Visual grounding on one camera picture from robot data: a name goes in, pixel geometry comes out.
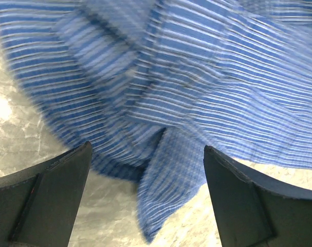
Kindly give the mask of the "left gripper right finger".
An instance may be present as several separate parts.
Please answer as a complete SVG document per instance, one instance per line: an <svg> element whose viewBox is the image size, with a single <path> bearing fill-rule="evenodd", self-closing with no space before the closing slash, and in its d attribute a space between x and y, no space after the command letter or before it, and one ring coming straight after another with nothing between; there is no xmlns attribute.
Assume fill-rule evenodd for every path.
<svg viewBox="0 0 312 247"><path fill-rule="evenodd" d="M211 146L204 149L204 168L222 246L312 246L312 190Z"/></svg>

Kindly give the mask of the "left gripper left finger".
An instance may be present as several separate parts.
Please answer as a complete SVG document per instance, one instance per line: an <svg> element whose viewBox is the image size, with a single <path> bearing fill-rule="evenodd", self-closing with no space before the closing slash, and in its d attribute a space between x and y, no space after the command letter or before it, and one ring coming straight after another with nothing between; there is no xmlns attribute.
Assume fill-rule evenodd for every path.
<svg viewBox="0 0 312 247"><path fill-rule="evenodd" d="M92 151L85 142L0 177L0 246L68 246Z"/></svg>

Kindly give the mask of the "blue checked long sleeve shirt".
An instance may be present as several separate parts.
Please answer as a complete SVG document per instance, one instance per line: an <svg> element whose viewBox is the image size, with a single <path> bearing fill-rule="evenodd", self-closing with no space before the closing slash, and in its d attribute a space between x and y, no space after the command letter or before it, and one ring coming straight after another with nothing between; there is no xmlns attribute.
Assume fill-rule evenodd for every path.
<svg viewBox="0 0 312 247"><path fill-rule="evenodd" d="M207 145L312 169L312 1L0 1L0 44L53 133L138 183L148 242Z"/></svg>

